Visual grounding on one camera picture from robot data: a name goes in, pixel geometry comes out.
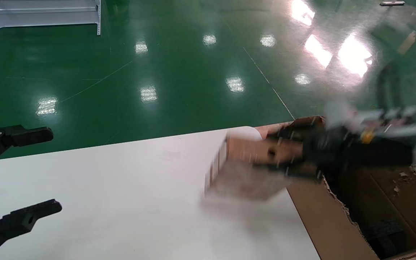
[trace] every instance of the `green epoxy floor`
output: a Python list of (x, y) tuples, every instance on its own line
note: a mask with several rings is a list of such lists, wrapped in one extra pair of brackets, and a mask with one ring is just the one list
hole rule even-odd
[(378, 4), (103, 0), (102, 36), (2, 28), (0, 126), (55, 134), (4, 156), (285, 122), (340, 97), (366, 110), (391, 60), (416, 105), (416, 1)]

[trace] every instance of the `white tabletop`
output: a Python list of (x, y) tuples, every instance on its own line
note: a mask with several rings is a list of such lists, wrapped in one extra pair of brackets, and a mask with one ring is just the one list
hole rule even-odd
[(0, 160), (0, 217), (48, 199), (63, 206), (8, 240), (0, 260), (318, 260), (287, 191), (204, 198), (227, 131)]

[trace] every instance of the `cardboard box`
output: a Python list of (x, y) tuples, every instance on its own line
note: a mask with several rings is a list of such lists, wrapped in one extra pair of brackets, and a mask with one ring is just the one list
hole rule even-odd
[(315, 184), (290, 183), (283, 173), (254, 166), (299, 156), (300, 149), (291, 141), (226, 138), (207, 174), (206, 193), (266, 200), (287, 188), (322, 260), (416, 256), (415, 168), (353, 168)]

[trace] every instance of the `screw hole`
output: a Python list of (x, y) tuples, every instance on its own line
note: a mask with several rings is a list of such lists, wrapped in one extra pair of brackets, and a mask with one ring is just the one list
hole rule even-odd
[(276, 152), (271, 148), (269, 149), (269, 151), (267, 151), (267, 155), (269, 156), (269, 158), (273, 159), (276, 157)]

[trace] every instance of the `floor line marking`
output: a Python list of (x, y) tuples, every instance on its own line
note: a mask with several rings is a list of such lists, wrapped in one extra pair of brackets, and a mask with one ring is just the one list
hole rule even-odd
[(120, 130), (118, 130), (118, 132), (115, 135), (112, 135), (111, 138), (107, 139), (103, 145), (106, 145), (107, 143), (109, 143), (109, 141), (112, 140), (114, 137), (116, 137), (119, 133), (120, 133)]
[[(52, 78), (30, 78), (30, 77), (9, 77), (9, 76), (6, 76), (5, 78), (6, 79), (36, 79), (36, 80), (43, 80), (43, 81), (54, 80)], [(82, 81), (99, 81), (100, 79), (80, 79), (80, 80), (82, 80)]]
[(77, 96), (77, 95), (79, 95), (79, 94), (83, 93), (84, 91), (86, 91), (86, 90), (88, 90), (88, 89), (90, 89), (90, 88), (94, 87), (95, 85), (97, 85), (97, 84), (99, 84), (100, 82), (104, 81), (104, 79), (106, 79), (106, 78), (108, 78), (109, 76), (112, 76), (113, 74), (115, 74), (115, 73), (116, 73), (117, 71), (119, 71), (120, 69), (122, 69), (122, 68), (124, 68), (124, 67), (128, 66), (131, 62), (133, 62), (133, 61), (130, 61), (129, 63), (124, 64), (124, 65), (123, 65), (123, 66), (121, 66), (119, 69), (117, 69), (116, 71), (114, 71), (114, 72), (112, 72), (112, 73), (108, 74), (107, 76), (105, 76), (104, 78), (102, 78), (101, 80), (99, 80), (98, 82), (96, 82), (96, 83), (94, 83), (94, 84), (90, 85), (89, 87), (86, 87), (86, 89), (81, 90), (80, 92), (78, 92), (78, 93), (74, 94), (74, 95), (73, 95), (73, 96), (71, 96), (71, 97), (68, 97), (68, 98), (66, 98), (66, 99), (64, 99), (64, 100), (62, 100), (62, 101), (59, 101), (58, 103), (60, 103), (60, 102), (64, 102), (64, 101), (67, 101), (68, 99), (71, 99), (72, 97)]
[(259, 70), (259, 72), (261, 73), (261, 75), (264, 77), (264, 79), (267, 81), (267, 83), (269, 84), (269, 86), (271, 87), (271, 89), (274, 91), (274, 93), (277, 95), (277, 97), (280, 99), (280, 102), (282, 102), (282, 105), (287, 109), (287, 111), (289, 112), (289, 114), (292, 116), (293, 120), (295, 120), (292, 112), (290, 112), (289, 108), (287, 107), (287, 105), (285, 105), (284, 101), (282, 100), (282, 98), (279, 96), (279, 94), (277, 93), (276, 89), (272, 86), (272, 84), (269, 82), (269, 80), (266, 78), (266, 75), (264, 75), (264, 73), (261, 71), (261, 69), (259, 68), (259, 66), (256, 64), (256, 62), (253, 60), (253, 58), (251, 57), (251, 55), (248, 53), (248, 51), (245, 49), (245, 47), (242, 47), (243, 50), (245, 51), (245, 53), (248, 55), (248, 57), (251, 59), (251, 61), (253, 62), (253, 64), (256, 66), (256, 68)]

